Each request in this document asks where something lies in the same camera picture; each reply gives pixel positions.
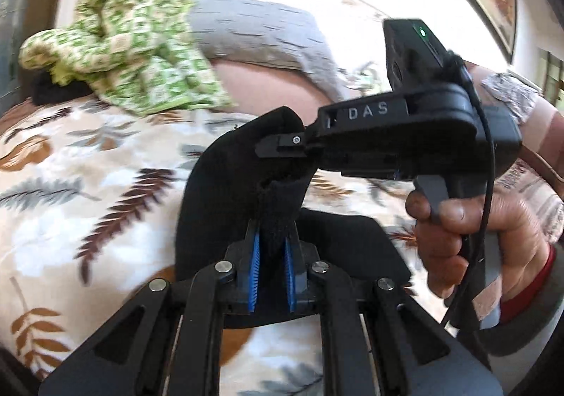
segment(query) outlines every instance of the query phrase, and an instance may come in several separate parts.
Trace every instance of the wall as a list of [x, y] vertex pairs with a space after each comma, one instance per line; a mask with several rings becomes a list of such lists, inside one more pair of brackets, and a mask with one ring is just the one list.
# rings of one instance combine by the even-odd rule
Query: wall
[[539, 48], [564, 60], [564, 30], [547, 0], [518, 0], [513, 67], [537, 84]]

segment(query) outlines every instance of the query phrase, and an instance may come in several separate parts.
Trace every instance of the screw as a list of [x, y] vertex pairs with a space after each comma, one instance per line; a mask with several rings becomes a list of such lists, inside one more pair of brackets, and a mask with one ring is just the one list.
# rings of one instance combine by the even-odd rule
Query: screw
[[329, 264], [324, 261], [317, 261], [311, 265], [311, 269], [316, 274], [324, 274], [326, 271], [329, 270]]
[[149, 289], [154, 293], [162, 291], [165, 288], [166, 288], [166, 280], [163, 280], [162, 278], [155, 278], [154, 280], [151, 280], [149, 283]]
[[219, 261], [215, 265], [215, 270], [218, 271], [220, 274], [226, 274], [227, 272], [231, 272], [233, 269], [233, 264], [229, 261]]
[[384, 291], [391, 291], [396, 287], [396, 285], [393, 280], [390, 280], [389, 278], [380, 278], [380, 280], [378, 280], [378, 287], [380, 289], [384, 289]]

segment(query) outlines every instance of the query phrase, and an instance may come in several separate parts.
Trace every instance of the bedspread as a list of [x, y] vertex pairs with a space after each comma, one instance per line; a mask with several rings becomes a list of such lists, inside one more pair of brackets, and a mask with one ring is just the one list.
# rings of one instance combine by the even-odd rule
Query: bedspread
[[[215, 139], [253, 117], [170, 110], [134, 117], [97, 98], [44, 107], [0, 137], [0, 341], [45, 378], [143, 283], [174, 263], [185, 182]], [[411, 183], [318, 171], [304, 206], [376, 218], [425, 287]], [[221, 371], [221, 394], [321, 395], [319, 319], [256, 328]]]

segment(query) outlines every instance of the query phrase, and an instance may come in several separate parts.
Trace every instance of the black cable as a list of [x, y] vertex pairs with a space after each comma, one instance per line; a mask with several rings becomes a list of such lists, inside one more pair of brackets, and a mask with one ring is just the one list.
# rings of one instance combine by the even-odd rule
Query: black cable
[[469, 258], [468, 258], [468, 267], [466, 269], [466, 273], [464, 274], [464, 277], [462, 278], [462, 281], [460, 283], [460, 285], [456, 288], [456, 293], [452, 299], [452, 303], [450, 304], [448, 310], [445, 313], [445, 316], [443, 317], [442, 321], [441, 321], [441, 326], [445, 327], [447, 325], [447, 323], [450, 321], [450, 319], [452, 318], [452, 315], [454, 314], [454, 312], [459, 308], [460, 302], [462, 301], [462, 297], [464, 295], [464, 291], [466, 291], [466, 288], [470, 282], [470, 279], [472, 278], [472, 272], [474, 271], [474, 269], [476, 268], [476, 265], [478, 264], [478, 261], [480, 259], [480, 256], [483, 254], [483, 250], [484, 250], [484, 239], [486, 238], [486, 232], [487, 232], [487, 227], [488, 227], [488, 220], [490, 218], [490, 210], [491, 210], [491, 205], [492, 205], [492, 199], [494, 197], [494, 181], [495, 181], [495, 176], [496, 176], [496, 166], [495, 166], [495, 144], [494, 144], [494, 139], [492, 137], [491, 131], [490, 131], [490, 124], [488, 123], [488, 120], [486, 118], [486, 114], [484, 114], [484, 109], [482, 108], [482, 103], [480, 102], [480, 98], [476, 92], [476, 89], [474, 88], [474, 84], [472, 83], [472, 78], [470, 77], [470, 75], [468, 74], [466, 67], [464, 66], [464, 63], [462, 62], [462, 59], [460, 57], [457, 57], [458, 60], [455, 60], [455, 63], [457, 65], [462, 65], [462, 68], [459, 68], [459, 70], [462, 70], [463, 72], [465, 72], [463, 74], [462, 78], [462, 84], [463, 87], [465, 88], [465, 90], [468, 93], [468, 96], [470, 98], [470, 103], [472, 104], [472, 106], [475, 108], [476, 112], [478, 113], [478, 117], [480, 119], [480, 122], [482, 123], [482, 127], [484, 130], [484, 134], [486, 135], [486, 142], [489, 146], [489, 169], [488, 169], [488, 179], [487, 179], [487, 183], [486, 183], [486, 197], [484, 200], [484, 208], [482, 211], [482, 221], [480, 222], [480, 229], [478, 231], [478, 244], [476, 245], [475, 248], [473, 248], [473, 252], [472, 254], [470, 254]]

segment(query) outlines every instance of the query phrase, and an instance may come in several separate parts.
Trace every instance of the red bracelet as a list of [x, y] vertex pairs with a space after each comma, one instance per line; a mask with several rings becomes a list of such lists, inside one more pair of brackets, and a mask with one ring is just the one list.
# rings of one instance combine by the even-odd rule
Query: red bracelet
[[540, 289], [544, 286], [544, 282], [550, 275], [555, 259], [556, 249], [551, 245], [551, 252], [548, 255], [548, 260], [532, 283], [517, 294], [513, 299], [501, 302], [501, 324], [511, 321], [519, 313], [531, 305], [532, 300], [539, 293]]

